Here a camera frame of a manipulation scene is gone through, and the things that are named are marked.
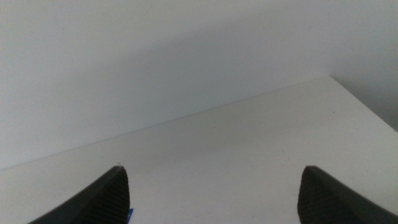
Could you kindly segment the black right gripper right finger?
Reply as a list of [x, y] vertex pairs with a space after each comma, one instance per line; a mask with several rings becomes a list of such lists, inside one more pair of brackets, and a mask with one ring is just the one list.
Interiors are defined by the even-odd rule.
[[301, 223], [397, 224], [397, 215], [317, 166], [306, 166], [303, 170], [297, 213]]

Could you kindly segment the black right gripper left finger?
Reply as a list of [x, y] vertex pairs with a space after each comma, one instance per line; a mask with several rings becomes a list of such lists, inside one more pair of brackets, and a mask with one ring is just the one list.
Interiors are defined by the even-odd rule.
[[31, 224], [126, 224], [129, 182], [125, 168], [114, 166], [81, 192]]

